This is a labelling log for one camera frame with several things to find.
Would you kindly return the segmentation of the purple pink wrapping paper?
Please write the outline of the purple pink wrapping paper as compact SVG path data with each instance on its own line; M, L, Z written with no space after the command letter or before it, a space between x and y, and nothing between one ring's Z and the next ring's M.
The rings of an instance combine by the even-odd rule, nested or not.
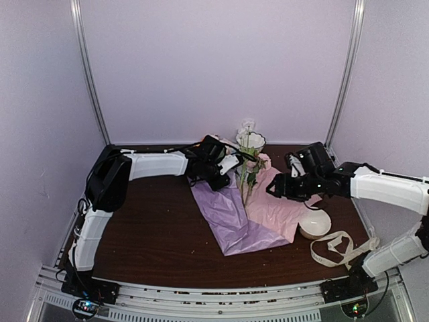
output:
M246 201L241 197L239 179L232 172L228 173L231 183L218 192L212 191L207 182L191 187L224 256L293 243L299 221L310 212L303 203L266 193L266 187L280 172L267 154L259 156L265 167L257 173L256 185Z

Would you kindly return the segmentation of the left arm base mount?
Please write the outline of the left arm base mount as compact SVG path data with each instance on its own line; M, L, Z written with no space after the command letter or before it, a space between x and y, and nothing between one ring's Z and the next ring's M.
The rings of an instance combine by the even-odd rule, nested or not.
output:
M61 291L73 295L76 300L72 303L72 313L80 320L89 320L98 314L104 305L114 305L119 295L120 286L114 282L94 280L85 288L80 283L62 283Z

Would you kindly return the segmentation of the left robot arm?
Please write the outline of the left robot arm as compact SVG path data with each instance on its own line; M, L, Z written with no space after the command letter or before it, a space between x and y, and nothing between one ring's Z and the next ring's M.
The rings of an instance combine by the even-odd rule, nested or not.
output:
M238 155L228 152L226 145L212 136L191 146L155 152L105 146L88 174L84 192L88 206L68 253L72 267L78 271L70 279L71 288L82 298L96 292L96 282L83 272L93 269L103 232L113 213L123 206L132 180L186 175L218 191L230 183L228 173L240 162Z

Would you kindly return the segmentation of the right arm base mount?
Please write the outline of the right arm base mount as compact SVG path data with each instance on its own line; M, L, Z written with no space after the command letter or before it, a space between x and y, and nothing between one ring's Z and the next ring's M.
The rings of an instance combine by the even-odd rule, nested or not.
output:
M369 313L368 295L377 291L374 281L364 285L353 284L350 277L337 280L327 280L320 285L324 302L341 304L342 312L352 319L364 318Z

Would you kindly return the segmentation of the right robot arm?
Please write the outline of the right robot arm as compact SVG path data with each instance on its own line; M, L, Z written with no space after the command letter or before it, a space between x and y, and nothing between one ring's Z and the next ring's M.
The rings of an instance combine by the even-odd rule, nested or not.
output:
M274 176L268 194L305 203L316 195L342 197L357 206L369 241L343 256L344 291L359 295L369 279L428 257L428 178L379 170L366 162L339 164L316 142L286 154L287 172Z

